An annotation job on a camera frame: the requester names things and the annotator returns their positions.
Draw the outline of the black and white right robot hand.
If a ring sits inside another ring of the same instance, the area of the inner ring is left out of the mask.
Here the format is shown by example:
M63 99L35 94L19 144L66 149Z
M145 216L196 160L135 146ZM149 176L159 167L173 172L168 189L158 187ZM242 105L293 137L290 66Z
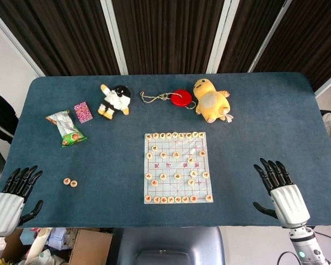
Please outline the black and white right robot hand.
M274 209L268 209L254 202L253 206L264 215L278 219L281 226L288 229L305 226L310 219L302 194L280 161L260 159L261 166L255 164Z

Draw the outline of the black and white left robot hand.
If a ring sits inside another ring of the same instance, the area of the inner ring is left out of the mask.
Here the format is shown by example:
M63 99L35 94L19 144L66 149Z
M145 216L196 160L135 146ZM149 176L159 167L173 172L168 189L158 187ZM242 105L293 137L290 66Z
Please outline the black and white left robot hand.
M9 236L18 226L32 220L40 212L43 200L38 200L30 213L22 214L36 181L43 173L37 168L17 168L8 177L0 192L0 237Z

